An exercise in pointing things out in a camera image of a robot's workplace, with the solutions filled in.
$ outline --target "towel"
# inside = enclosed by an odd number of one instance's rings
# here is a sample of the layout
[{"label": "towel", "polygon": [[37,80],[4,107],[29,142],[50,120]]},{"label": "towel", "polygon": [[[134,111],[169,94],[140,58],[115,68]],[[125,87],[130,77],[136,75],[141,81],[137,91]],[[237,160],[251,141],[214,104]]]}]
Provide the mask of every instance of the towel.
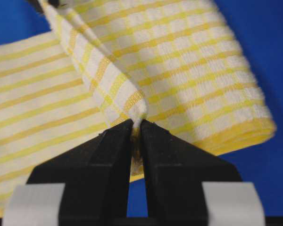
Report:
[{"label": "towel", "polygon": [[52,31],[0,46],[0,216],[33,167],[128,118],[212,154],[275,125],[233,32],[210,0],[40,0]]}]

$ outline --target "towel fold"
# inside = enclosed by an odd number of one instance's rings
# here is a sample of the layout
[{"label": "towel fold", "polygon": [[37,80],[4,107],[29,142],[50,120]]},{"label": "towel fold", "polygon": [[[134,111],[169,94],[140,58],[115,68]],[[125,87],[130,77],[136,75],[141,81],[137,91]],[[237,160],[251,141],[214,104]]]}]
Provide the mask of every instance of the towel fold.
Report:
[{"label": "towel fold", "polygon": [[[0,46],[0,217],[35,165],[128,118],[133,139],[147,119],[212,154],[273,136],[210,0],[39,1],[53,31]],[[132,173],[141,177],[138,150]]]}]

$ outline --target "blue background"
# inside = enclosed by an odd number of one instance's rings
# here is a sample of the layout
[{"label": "blue background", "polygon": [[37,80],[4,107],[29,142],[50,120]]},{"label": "blue background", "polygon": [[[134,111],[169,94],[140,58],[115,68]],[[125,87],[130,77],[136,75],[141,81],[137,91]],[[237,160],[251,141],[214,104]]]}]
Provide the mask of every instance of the blue background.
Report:
[{"label": "blue background", "polygon": [[[252,181],[268,216],[283,216],[283,0],[216,0],[242,45],[278,130],[264,144],[221,157]],[[49,31],[24,0],[0,0],[0,44]],[[128,216],[147,216],[144,181],[131,183]]]}]

